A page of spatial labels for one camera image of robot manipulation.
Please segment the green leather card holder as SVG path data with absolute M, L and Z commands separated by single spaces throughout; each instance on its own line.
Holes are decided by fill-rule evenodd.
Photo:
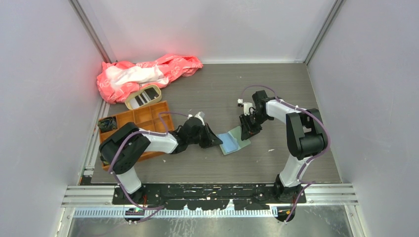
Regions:
M 222 144 L 219 146 L 225 156 L 251 144 L 249 139 L 242 140 L 241 135 L 242 129 L 240 126 L 237 126 L 226 133 L 216 135 L 222 141 Z

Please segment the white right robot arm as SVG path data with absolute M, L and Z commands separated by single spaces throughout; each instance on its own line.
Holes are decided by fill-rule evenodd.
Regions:
M 267 120 L 277 119 L 286 126 L 290 155 L 272 189 L 276 200 L 285 203 L 301 192 L 301 177 L 311 161 L 329 149 L 329 134 L 317 109 L 302 109 L 277 96 L 268 97 L 264 90 L 255 92 L 252 99 L 252 102 L 237 100 L 243 108 L 239 116 L 242 140 L 257 135 Z

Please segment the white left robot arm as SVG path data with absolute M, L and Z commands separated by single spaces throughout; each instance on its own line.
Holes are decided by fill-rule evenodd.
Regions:
M 144 190 L 134 165 L 144 153 L 178 154 L 190 145 L 207 149 L 222 144 L 202 118 L 190 117 L 176 130 L 165 133 L 145 130 L 128 122 L 100 144 L 99 152 L 109 163 L 108 171 L 125 190 L 125 198 L 137 204 L 143 200 Z

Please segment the beige oval card tray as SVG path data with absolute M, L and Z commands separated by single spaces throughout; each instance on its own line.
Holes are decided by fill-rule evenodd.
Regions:
M 162 92 L 156 85 L 148 85 L 137 92 L 131 93 L 125 100 L 129 110 L 135 110 L 144 106 L 150 106 L 160 102 Z

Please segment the dark bundle in organizer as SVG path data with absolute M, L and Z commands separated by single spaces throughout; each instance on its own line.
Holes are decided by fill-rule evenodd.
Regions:
M 101 133 L 116 130 L 118 128 L 117 119 L 116 117 L 106 117 L 100 119 L 97 123 L 97 126 Z

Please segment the pink and white plastic bag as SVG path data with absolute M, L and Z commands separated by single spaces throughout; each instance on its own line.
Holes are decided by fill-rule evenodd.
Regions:
M 154 61 L 102 63 L 96 77 L 99 94 L 107 103 L 123 103 L 134 92 L 149 85 L 164 88 L 180 77 L 189 77 L 203 64 L 195 56 L 166 54 Z

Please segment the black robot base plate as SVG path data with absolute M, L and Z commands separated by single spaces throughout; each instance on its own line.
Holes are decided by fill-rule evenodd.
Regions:
M 167 210 L 223 210 L 232 203 L 235 210 L 264 210 L 271 204 L 306 203 L 304 194 L 279 193 L 276 184 L 145 184 L 132 194 L 137 204 L 164 206 Z

